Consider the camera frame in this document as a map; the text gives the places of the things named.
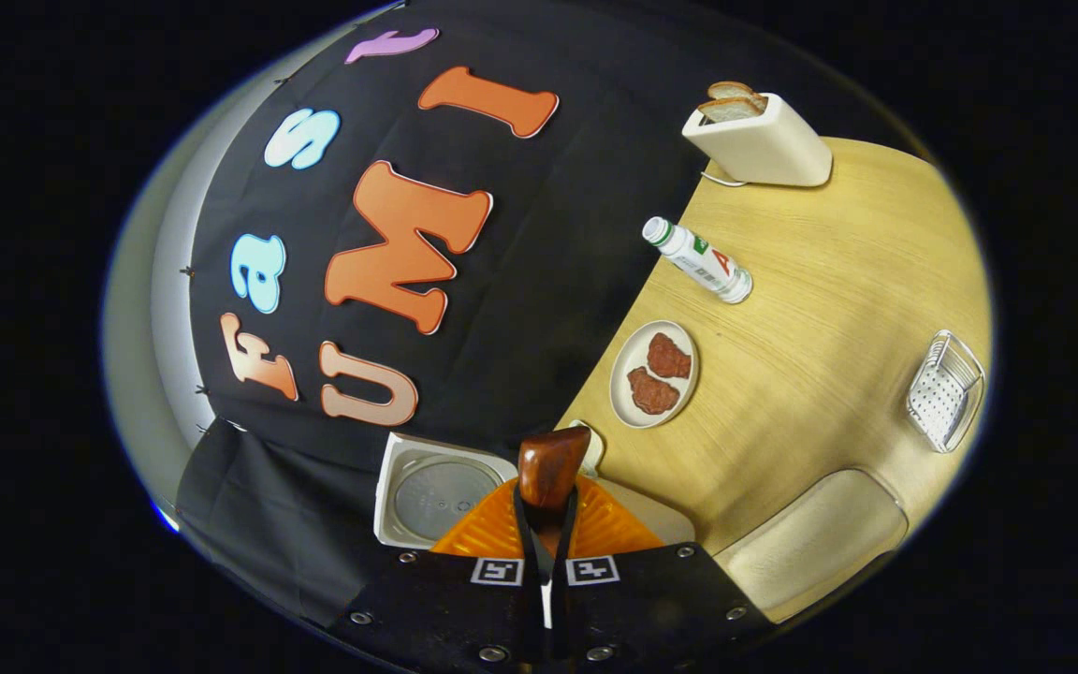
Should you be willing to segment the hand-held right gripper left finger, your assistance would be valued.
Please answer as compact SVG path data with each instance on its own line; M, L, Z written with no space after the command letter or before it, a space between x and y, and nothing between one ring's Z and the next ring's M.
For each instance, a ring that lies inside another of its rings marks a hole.
M533 670L544 660L542 576L516 479L412 556L365 584L329 635L400 670Z

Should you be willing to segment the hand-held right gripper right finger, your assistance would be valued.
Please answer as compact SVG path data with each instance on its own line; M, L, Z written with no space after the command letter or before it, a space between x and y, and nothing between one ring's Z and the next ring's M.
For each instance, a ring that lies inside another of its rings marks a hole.
M774 625L697 544L663 544L598 482L575 479L553 559L553 668L719 668Z

